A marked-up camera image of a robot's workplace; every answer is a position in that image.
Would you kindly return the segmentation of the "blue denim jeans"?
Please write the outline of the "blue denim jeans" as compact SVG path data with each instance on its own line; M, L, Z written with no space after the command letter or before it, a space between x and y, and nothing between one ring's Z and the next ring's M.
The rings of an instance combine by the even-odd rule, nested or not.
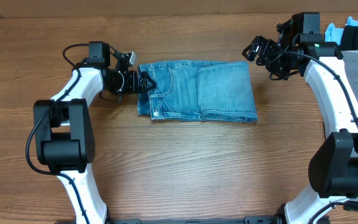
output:
M167 60L139 65L156 87L137 97L137 112L152 120L258 120L245 61Z

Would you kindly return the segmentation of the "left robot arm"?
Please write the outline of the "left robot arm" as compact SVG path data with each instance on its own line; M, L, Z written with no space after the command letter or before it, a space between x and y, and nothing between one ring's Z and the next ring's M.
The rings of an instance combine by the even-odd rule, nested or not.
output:
M75 223L111 223L93 174L96 142L89 107L103 91L121 97L147 93L157 84L145 73L131 68L134 52L93 41L88 56L72 63L71 79L49 100L34 103L34 127L25 145L29 167L53 175L63 184L75 211Z

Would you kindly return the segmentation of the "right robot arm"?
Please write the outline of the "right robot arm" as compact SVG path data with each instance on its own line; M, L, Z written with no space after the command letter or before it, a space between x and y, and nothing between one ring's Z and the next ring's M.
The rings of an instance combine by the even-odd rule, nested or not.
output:
M302 12L278 24L278 40L257 36L243 56L265 67L271 80L299 73L312 89L326 139L310 160L309 183L275 215L246 223L328 223L334 207L358 211L358 102L346 77L342 52L320 32L320 14Z

